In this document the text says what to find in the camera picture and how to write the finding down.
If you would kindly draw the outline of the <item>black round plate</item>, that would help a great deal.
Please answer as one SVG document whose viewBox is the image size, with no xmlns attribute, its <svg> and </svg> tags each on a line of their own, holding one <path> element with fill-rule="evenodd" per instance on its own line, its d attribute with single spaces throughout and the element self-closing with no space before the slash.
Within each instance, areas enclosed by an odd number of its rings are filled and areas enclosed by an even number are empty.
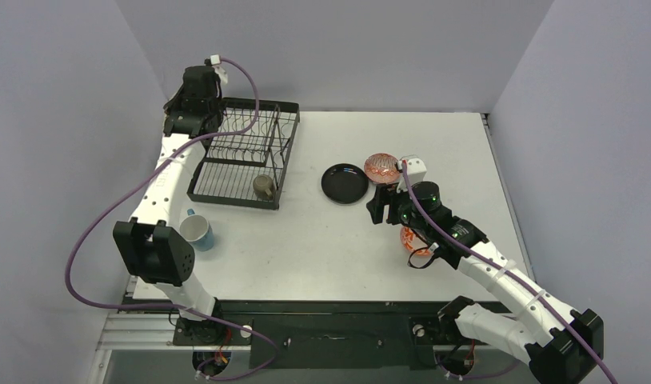
<svg viewBox="0 0 651 384">
<path fill-rule="evenodd" d="M 321 177 L 321 188 L 331 202 L 350 205 L 366 195 L 369 179 L 360 167 L 339 163 L 324 172 Z"/>
</svg>

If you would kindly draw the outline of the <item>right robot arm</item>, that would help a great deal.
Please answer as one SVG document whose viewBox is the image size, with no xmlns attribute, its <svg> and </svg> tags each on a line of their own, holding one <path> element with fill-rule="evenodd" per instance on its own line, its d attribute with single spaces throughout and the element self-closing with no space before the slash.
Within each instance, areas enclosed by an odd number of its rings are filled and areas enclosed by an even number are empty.
<svg viewBox="0 0 651 384">
<path fill-rule="evenodd" d="M 604 324 L 543 290 L 501 254 L 473 223 L 441 203 L 434 182 L 409 190 L 379 185 L 366 205 L 373 223 L 411 229 L 433 259 L 441 259 L 491 293 L 511 313 L 487 310 L 459 296 L 438 313 L 438 333 L 449 342 L 484 342 L 526 364 L 540 383 L 579 383 L 604 353 Z"/>
</svg>

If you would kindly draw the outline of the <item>white and blue cup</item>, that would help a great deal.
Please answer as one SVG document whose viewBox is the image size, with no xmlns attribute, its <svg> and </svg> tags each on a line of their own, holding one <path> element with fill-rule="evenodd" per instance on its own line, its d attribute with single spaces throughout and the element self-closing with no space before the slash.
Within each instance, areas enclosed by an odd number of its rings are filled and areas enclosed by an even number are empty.
<svg viewBox="0 0 651 384">
<path fill-rule="evenodd" d="M 214 234 L 209 220 L 196 214 L 193 209 L 186 211 L 179 234 L 197 251 L 206 252 L 214 247 Z"/>
</svg>

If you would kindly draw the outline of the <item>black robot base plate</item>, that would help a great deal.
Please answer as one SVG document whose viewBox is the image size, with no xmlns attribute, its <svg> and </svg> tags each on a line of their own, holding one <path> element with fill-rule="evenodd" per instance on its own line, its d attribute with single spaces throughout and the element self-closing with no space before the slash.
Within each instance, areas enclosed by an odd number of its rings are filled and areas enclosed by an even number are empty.
<svg viewBox="0 0 651 384">
<path fill-rule="evenodd" d="M 250 367 L 271 369 L 376 369 L 407 366 L 427 370 L 443 360 L 465 373 L 474 342 L 439 323 L 444 302 L 222 300 L 221 316 L 243 331 L 212 324 L 195 330 L 177 311 L 150 307 L 112 314 L 102 349 L 177 351 L 206 358 L 248 358 Z"/>
</svg>

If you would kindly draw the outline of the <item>olive green ceramic mug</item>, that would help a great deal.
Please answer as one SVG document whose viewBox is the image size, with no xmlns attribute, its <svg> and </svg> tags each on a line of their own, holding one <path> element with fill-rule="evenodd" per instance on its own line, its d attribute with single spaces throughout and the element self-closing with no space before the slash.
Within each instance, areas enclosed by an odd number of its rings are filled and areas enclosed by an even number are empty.
<svg viewBox="0 0 651 384">
<path fill-rule="evenodd" d="M 276 186 L 274 180 L 267 174 L 259 174 L 252 181 L 252 188 L 257 198 L 265 201 L 275 199 Z"/>
</svg>

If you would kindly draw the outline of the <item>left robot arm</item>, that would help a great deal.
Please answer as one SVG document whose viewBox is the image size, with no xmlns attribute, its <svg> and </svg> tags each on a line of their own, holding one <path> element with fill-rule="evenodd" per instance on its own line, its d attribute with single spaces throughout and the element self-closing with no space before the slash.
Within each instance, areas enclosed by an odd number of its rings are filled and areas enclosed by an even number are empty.
<svg viewBox="0 0 651 384">
<path fill-rule="evenodd" d="M 162 172 L 148 182 L 138 207 L 126 222 L 114 225 L 113 237 L 133 276 L 151 284 L 180 307 L 184 327 L 206 344 L 219 342 L 225 322 L 215 316 L 220 306 L 194 274 L 195 252 L 179 233 L 180 215 L 191 180 L 209 140 L 222 123 L 220 66 L 185 69 L 182 85 L 163 106 Z"/>
</svg>

